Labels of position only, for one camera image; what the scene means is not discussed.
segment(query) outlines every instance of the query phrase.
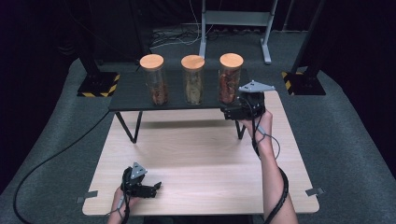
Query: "jar lid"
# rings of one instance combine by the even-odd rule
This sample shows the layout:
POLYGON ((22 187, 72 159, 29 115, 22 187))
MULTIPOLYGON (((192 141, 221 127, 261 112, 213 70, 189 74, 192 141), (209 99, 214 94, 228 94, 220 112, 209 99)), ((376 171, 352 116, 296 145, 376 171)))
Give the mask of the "jar lid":
POLYGON ((140 65, 149 71, 155 71, 163 66, 163 56, 158 54, 148 54, 140 59, 140 65))
POLYGON ((226 53, 221 55, 220 63, 228 68, 238 68, 244 63, 244 59, 235 53, 226 53))
POLYGON ((181 65, 189 70, 201 69, 205 64, 203 57, 199 55, 188 55, 181 60, 181 65))

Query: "brown granular contents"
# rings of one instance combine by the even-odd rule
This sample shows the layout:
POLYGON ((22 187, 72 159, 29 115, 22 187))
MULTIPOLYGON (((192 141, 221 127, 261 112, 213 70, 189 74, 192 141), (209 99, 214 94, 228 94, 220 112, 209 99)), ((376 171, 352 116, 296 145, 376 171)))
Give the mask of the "brown granular contents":
POLYGON ((219 76, 219 100, 224 104, 231 104, 235 100, 235 71, 227 71, 219 76))
POLYGON ((168 102, 168 90, 164 83, 160 84, 158 88, 151 89, 150 94, 155 105, 163 105, 168 102))

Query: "human hand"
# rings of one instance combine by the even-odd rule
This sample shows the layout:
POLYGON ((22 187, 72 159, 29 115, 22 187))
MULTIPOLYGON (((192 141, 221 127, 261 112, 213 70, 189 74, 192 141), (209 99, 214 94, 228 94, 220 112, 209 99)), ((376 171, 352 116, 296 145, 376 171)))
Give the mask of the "human hand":
MULTIPOLYGON (((254 127, 251 120, 243 119, 239 120, 239 122, 241 122, 247 128, 250 137, 253 138, 254 127)), ((262 114, 261 119, 256 118, 255 125, 257 125, 258 123, 265 131, 265 134, 272 135, 273 114, 270 111, 266 110, 264 114, 262 114)), ((260 154, 274 153, 271 137, 265 137, 261 132, 259 132, 259 130, 257 130, 255 132, 254 138, 256 140, 256 143, 259 143, 258 147, 260 154)))
MULTIPOLYGON (((114 192, 113 204, 111 204, 112 212, 108 218, 107 224, 119 224, 123 221, 123 218, 125 217, 125 201, 122 202, 120 209, 118 208, 122 196, 123 191, 120 189, 120 187, 118 187, 114 192)), ((139 202, 139 200, 140 198, 131 197, 129 200, 129 208, 132 209, 134 204, 139 202)))
MULTIPOLYGON (((253 137, 253 124, 251 120, 249 119, 242 119, 239 120, 245 127, 247 128, 248 133, 250 134, 250 137, 253 137)), ((260 122, 259 125, 265 130, 265 133, 271 135, 272 134, 272 123, 273 123, 273 114, 269 111, 266 110, 262 114, 262 118, 256 118, 255 119, 255 124, 257 125, 257 122, 260 122)), ((262 138, 262 133, 256 132, 256 138, 262 138)))

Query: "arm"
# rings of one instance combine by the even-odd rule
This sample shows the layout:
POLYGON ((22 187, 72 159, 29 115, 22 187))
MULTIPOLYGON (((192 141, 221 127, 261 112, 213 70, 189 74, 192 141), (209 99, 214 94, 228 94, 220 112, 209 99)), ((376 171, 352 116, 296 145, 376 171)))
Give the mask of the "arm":
MULTIPOLYGON (((125 217, 125 202, 122 202, 120 212, 117 211, 117 207, 120 202, 120 198, 123 196, 123 191, 120 188, 116 189, 114 192, 113 204, 111 204, 111 213, 108 217, 107 224, 121 224, 123 218, 125 217)), ((139 201, 140 198, 131 198, 129 201, 129 208, 132 209, 135 203, 139 201)))
MULTIPOLYGON (((247 127, 250 136, 252 136, 253 127, 251 120, 241 120, 241 122, 247 127)), ((273 115, 267 110, 262 115, 259 125, 262 126, 267 134, 271 135, 272 122, 273 115)), ((256 132, 255 136, 257 142, 263 138, 263 135, 260 132, 256 132)), ((276 204, 283 193, 284 185, 282 175, 276 163, 271 137, 265 136, 264 139, 258 144, 258 149, 262 162, 262 200, 264 217, 267 218, 272 210, 276 207, 276 204)), ((289 194, 271 223, 298 223, 289 194)))

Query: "black base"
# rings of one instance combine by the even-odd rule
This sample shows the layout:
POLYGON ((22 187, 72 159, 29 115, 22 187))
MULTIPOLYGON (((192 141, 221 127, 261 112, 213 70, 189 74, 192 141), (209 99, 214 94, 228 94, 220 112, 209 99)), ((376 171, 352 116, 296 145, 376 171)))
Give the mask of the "black base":
POLYGON ((282 72, 289 95, 326 95, 317 77, 282 72))
POLYGON ((98 78, 86 76, 78 89, 78 96, 107 97, 114 93, 120 75, 115 72, 100 72, 98 78))

